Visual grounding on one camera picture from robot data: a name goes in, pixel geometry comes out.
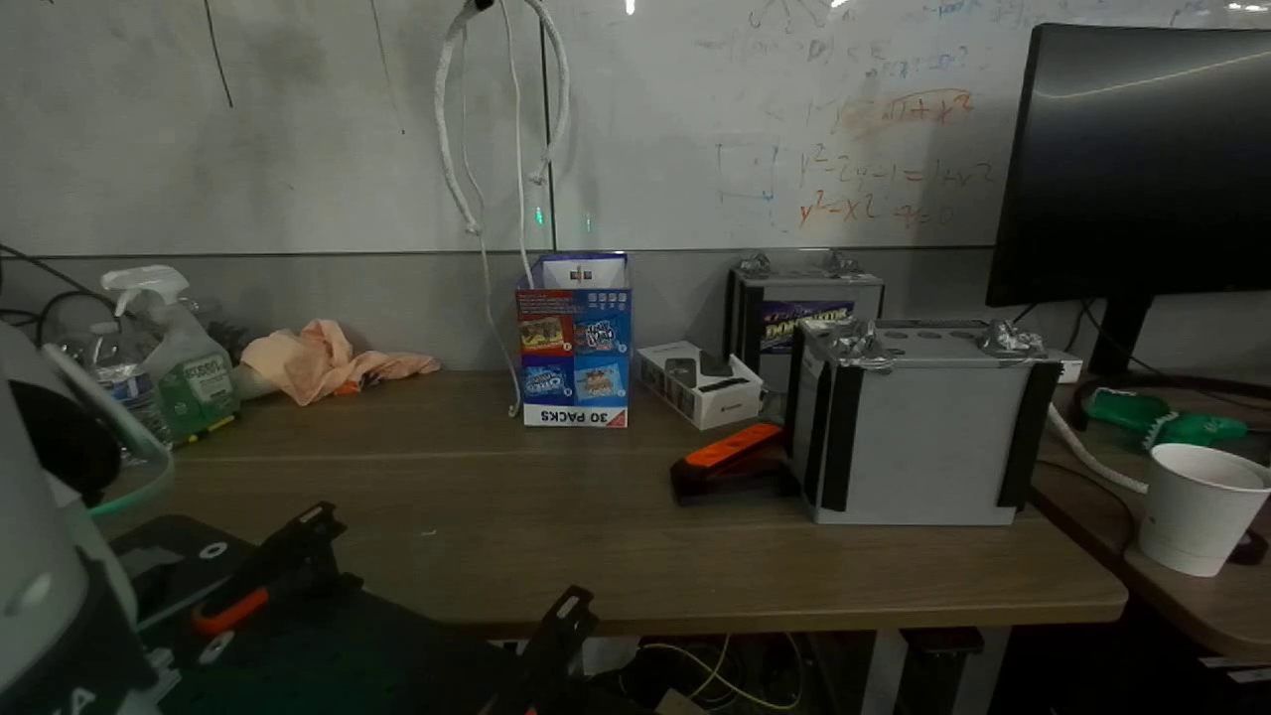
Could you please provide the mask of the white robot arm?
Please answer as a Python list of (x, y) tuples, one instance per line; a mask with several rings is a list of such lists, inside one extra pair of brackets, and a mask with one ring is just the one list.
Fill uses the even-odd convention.
[(15, 388), (62, 398), (21, 328), (0, 332), (0, 715), (146, 715), (137, 594), (81, 497), (45, 470)]

